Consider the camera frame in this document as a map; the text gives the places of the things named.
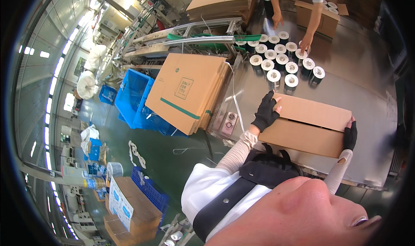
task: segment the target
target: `blue plastic basket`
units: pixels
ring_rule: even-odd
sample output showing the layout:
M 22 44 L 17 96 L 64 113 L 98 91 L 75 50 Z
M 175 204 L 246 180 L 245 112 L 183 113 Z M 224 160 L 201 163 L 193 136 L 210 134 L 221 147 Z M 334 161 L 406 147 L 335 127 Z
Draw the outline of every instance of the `blue plastic basket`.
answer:
M 118 90 L 115 106 L 131 129 L 141 123 L 141 111 L 154 80 L 138 71 L 128 69 Z
M 117 95 L 117 90 L 115 88 L 112 88 L 107 85 L 103 85 L 98 97 L 101 102 L 112 105 L 116 95 Z
M 139 172 L 141 172 L 140 167 L 133 167 L 131 172 L 131 179 L 143 192 L 143 194 L 154 204 L 154 206 L 156 206 L 157 209 L 162 212 L 163 215 L 161 217 L 160 224 L 158 225 L 158 227 L 160 227 L 163 222 L 163 218 L 166 215 L 167 208 L 169 207 L 170 197 L 166 193 L 158 191 L 154 187 L 154 181 L 151 179 L 143 179 L 144 185 L 141 185 L 140 176 L 138 175 Z
M 145 74 L 132 69 L 127 71 L 115 99 L 115 106 L 120 112 L 118 119 L 126 122 L 131 129 L 188 137 L 144 105 L 153 83 L 154 80 Z

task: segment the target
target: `printed logo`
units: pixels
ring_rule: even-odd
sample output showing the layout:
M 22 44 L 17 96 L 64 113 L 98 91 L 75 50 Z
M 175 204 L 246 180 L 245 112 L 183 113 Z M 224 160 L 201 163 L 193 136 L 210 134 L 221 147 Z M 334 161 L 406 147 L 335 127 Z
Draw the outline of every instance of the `printed logo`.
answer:
M 194 80 L 191 78 L 182 77 L 179 85 L 176 88 L 174 95 L 178 98 L 185 100 L 187 97 L 187 94 L 189 93 L 190 88 L 193 85 L 193 82 Z

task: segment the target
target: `metal rail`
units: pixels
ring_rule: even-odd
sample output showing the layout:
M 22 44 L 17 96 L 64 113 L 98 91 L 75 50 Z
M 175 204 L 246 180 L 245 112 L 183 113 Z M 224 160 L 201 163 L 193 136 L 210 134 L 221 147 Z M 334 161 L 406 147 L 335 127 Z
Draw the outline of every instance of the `metal rail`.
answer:
M 174 46 L 180 44 L 233 44 L 235 42 L 234 36 L 203 36 L 203 37 L 194 37 L 194 38 L 184 38 L 173 41 L 165 41 L 163 44 L 165 46 Z

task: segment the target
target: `white cable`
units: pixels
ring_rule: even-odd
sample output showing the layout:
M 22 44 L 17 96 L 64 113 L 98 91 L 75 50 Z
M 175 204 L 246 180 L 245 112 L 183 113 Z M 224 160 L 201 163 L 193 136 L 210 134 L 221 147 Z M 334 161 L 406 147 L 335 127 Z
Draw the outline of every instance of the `white cable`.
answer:
M 206 26 L 206 27 L 207 27 L 207 29 L 209 30 L 210 36 L 213 36 L 213 35 L 212 35 L 212 31 L 210 31 L 210 27 L 206 24 L 206 21 L 203 19 L 202 15 L 200 15 L 200 18 L 203 20 L 203 22 L 205 23 L 205 26 Z M 217 47 L 216 47 L 216 44 L 215 44 L 215 43 L 213 43 L 213 45 L 215 46 L 215 50 L 216 50 L 216 54 L 217 54 L 218 52 L 217 52 Z
M 239 119 L 241 120 L 242 132 L 245 133 L 244 122 L 242 121 L 241 111 L 239 110 L 238 101 L 236 100 L 236 96 L 235 96 L 235 71 L 232 69 L 232 66 L 229 62 L 226 62 L 226 63 L 229 65 L 229 67 L 231 68 L 231 71 L 233 73 L 233 77 L 232 77 L 232 96 L 233 96 L 234 101 L 235 101 L 235 106 L 236 106 L 236 110 L 238 111 Z

